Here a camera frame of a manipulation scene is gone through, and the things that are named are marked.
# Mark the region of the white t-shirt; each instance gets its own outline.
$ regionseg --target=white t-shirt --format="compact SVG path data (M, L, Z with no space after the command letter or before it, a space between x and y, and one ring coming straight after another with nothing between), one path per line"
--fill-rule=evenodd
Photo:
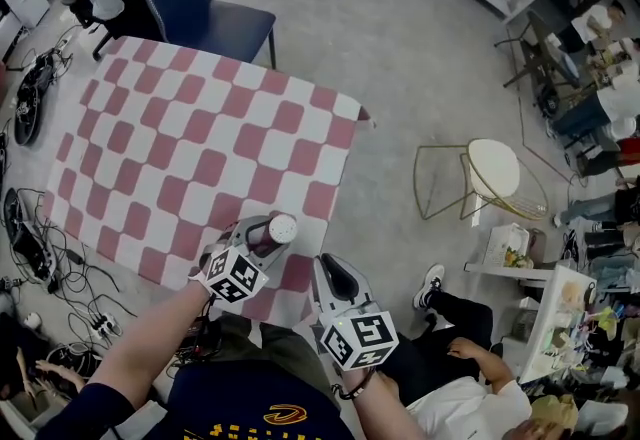
M600 26L602 26L604 29L609 29L611 26L613 26L613 21L609 17L607 7L602 6L601 4L593 5L585 13L580 15L580 17L576 17L571 21L571 24L574 28L576 28L576 31L585 44L587 42L591 42L591 40L595 40L596 38L598 38L596 32L587 26L587 22L589 21L590 17L596 19L598 24L600 24Z
M640 115L638 64L633 61L624 64L627 68L623 74L614 77L611 86L598 90L600 105L612 122Z
M434 390L407 407L431 440L501 440L531 416L526 394L514 381L498 394L472 377Z

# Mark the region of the box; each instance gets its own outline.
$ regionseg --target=box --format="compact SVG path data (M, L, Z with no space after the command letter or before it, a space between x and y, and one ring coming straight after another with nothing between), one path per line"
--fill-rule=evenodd
M484 254L484 265L505 266L507 249L525 256L529 247L529 232L517 223L491 229L491 237Z

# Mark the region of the shoe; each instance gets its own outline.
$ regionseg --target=shoe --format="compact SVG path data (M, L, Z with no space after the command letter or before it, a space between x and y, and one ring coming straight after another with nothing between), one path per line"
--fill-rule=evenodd
M547 131L547 136L552 140L558 139L558 133L553 130L553 127L551 126L551 120L547 119L545 123L545 131Z
M429 268L424 277L424 285L413 297L413 308L423 310L429 308L429 298L434 292L442 290L442 280L444 279L444 266L434 264Z

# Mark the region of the bracelet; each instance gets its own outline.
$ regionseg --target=bracelet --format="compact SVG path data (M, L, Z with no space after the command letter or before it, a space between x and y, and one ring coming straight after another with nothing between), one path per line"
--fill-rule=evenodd
M334 394L338 394L340 399L342 399L343 401L353 401L356 397L358 397L360 394L364 392L364 389L367 387L367 385L371 381L371 378L373 377L376 370L377 369L375 367L370 368L369 372L364 377L362 382L356 388L354 388L351 392L345 393L342 385L338 383L331 386L331 391Z

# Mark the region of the power strip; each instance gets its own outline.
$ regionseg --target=power strip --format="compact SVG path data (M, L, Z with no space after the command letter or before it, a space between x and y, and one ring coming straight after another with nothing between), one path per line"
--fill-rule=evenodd
M97 340L102 340L106 337L117 337L120 333L120 326L111 314L102 314L91 326L91 336Z

